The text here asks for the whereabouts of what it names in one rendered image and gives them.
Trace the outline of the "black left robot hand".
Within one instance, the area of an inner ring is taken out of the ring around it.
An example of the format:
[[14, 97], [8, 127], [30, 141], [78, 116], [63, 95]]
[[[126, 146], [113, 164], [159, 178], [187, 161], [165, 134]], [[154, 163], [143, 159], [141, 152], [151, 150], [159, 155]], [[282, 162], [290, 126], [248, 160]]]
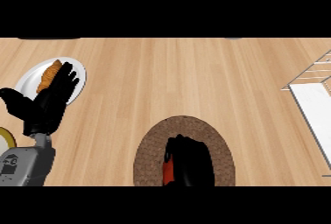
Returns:
[[29, 137], [35, 133], [51, 135], [55, 132], [76, 84], [76, 72], [72, 70], [72, 64], [66, 62], [48, 87], [39, 91], [33, 100], [8, 87], [0, 89], [7, 113], [23, 121], [24, 136]]

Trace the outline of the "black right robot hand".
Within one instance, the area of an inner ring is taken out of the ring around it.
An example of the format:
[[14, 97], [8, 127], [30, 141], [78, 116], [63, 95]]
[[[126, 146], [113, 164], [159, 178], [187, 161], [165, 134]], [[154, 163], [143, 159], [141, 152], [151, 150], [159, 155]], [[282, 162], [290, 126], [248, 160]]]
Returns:
[[203, 142], [181, 134], [169, 137], [163, 162], [169, 158], [172, 159], [174, 181], [163, 186], [214, 186], [212, 160]]

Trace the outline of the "red bell pepper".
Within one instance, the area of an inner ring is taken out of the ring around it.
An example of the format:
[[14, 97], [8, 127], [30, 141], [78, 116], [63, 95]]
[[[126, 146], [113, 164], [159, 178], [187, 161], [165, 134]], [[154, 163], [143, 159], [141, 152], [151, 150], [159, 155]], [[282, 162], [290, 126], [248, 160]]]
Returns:
[[166, 185], [172, 181], [174, 181], [174, 176], [172, 176], [172, 159], [169, 158], [162, 163], [162, 184]]

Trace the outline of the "brown woven oval placemat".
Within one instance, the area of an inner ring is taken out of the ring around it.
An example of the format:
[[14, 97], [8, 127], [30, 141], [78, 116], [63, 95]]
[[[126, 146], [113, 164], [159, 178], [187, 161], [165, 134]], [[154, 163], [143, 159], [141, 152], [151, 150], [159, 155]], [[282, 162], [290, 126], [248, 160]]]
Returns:
[[175, 115], [160, 120], [140, 140], [132, 163], [134, 186], [160, 186], [165, 144], [181, 134], [203, 142], [211, 155], [215, 186], [234, 186], [233, 156], [215, 128], [193, 116]]

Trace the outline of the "orange croissant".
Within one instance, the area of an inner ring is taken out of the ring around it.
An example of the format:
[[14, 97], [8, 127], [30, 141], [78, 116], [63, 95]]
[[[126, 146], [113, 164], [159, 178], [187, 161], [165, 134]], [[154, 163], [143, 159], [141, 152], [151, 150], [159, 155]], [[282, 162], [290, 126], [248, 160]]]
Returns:
[[47, 67], [45, 71], [41, 75], [41, 81], [36, 86], [35, 92], [39, 93], [42, 89], [48, 88], [51, 80], [54, 79], [54, 76], [57, 74], [57, 70], [61, 67], [61, 63], [58, 60], [52, 62], [52, 64]]

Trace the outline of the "white round plate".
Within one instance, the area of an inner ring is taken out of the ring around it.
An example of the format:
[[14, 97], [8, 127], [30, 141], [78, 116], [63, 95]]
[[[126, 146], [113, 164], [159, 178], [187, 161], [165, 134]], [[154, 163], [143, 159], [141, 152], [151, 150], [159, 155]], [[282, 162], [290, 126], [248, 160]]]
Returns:
[[36, 97], [36, 86], [41, 82], [41, 76], [52, 62], [58, 60], [60, 63], [67, 62], [72, 65], [72, 70], [76, 72], [78, 84], [66, 104], [70, 104], [78, 98], [86, 81], [86, 70], [78, 60], [69, 57], [55, 57], [39, 62], [23, 74], [16, 85], [14, 90], [30, 100]]

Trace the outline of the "dark appliance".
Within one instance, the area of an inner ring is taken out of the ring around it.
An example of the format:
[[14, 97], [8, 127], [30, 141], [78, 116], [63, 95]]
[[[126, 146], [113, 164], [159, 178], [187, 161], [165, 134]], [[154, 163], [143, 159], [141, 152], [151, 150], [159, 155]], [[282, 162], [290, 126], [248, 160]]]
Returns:
[[54, 38], [54, 37], [52, 38], [39, 38], [39, 37], [38, 38], [30, 38], [30, 37], [27, 38], [27, 37], [19, 37], [19, 39], [21, 39], [21, 40], [70, 40], [70, 39], [79, 39], [79, 38], [78, 37], [73, 37], [73, 38], [72, 37], [70, 38], [63, 38], [63, 37], [61, 38]]

